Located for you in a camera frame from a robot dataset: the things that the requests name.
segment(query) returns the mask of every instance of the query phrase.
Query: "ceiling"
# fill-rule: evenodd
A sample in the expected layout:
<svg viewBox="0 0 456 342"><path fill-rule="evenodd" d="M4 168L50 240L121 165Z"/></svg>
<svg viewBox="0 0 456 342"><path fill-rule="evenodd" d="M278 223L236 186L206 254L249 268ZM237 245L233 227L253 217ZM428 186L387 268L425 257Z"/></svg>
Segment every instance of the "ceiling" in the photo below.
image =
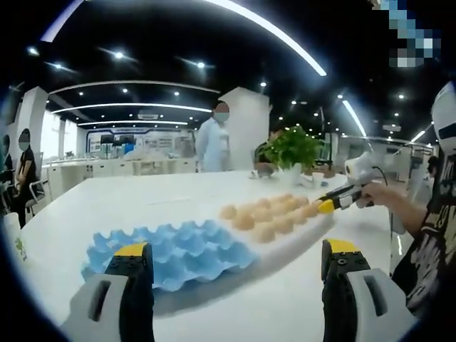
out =
<svg viewBox="0 0 456 342"><path fill-rule="evenodd" d="M52 43L40 42L42 33L67 6L65 1L50 0L40 21L30 14L22 18L34 32L41 33L20 36L24 44L21 58L11 62L11 82L25 81L22 90L41 86L50 93L69 87L50 96L50 111L106 103L207 110L221 94L241 86L269 96L273 124L299 123L314 132L338 128L340 133L361 135L339 94L350 102L369 136L409 140L430 124L433 98L448 79L448 72L442 72L447 51L444 42L454 37L451 27L435 20L439 14L420 11L413 3L422 25L439 29L439 61L427 58L415 68L396 68L392 65L397 63L397 49L408 48L410 56L410 42L398 39L397 31L388 28L388 13L373 11L367 0L303 1L300 5L293 0L236 2L286 32L327 76L317 74L264 28L203 0L84 1ZM26 46L33 46L39 56L27 54ZM115 57L118 52L122 58ZM205 67L198 68L199 62ZM138 84L134 80L166 84ZM97 85L72 88L86 83ZM77 123L93 123L137 120L140 111L157 114L158 120L185 122L191 128L197 128L209 115L199 110L137 105L58 114ZM384 125L400 126L401 131L391 134ZM433 143L432 130L420 141Z"/></svg>

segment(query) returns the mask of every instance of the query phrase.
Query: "blue egg tray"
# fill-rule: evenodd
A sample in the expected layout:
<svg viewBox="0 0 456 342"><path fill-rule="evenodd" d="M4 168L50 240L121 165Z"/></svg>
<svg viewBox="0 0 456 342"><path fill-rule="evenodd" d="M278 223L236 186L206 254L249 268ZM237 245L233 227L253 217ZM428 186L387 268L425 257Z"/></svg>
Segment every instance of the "blue egg tray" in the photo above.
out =
<svg viewBox="0 0 456 342"><path fill-rule="evenodd" d="M94 273L104 273L121 247L149 242L154 267L152 288L163 291L177 291L188 281L212 281L225 271L240 272L257 257L213 220L202 225L184 222L179 229L164 224L154 232L147 227L134 228L131 235L122 230L112 231L109 237L97 233L93 241L94 246L87 250L89 262L82 270L85 280Z"/></svg>

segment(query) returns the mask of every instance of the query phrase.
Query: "white table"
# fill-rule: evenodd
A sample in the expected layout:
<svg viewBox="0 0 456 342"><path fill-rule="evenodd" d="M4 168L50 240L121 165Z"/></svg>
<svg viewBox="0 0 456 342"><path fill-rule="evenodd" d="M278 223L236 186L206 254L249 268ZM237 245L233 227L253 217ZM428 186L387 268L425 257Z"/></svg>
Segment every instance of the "white table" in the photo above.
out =
<svg viewBox="0 0 456 342"><path fill-rule="evenodd" d="M336 175L325 189L297 187L311 200L345 182ZM89 179L39 212L23 229L30 263L25 279L57 324L83 285L81 265L96 232L215 217L226 203L287 192L280 182L250 180L247 172ZM372 267L389 272L390 227L383 208L356 206L335 215L326 237L359 246ZM239 287L203 307L158 316L156 341L321 341L324 320L320 280L321 240L275 274Z"/></svg>

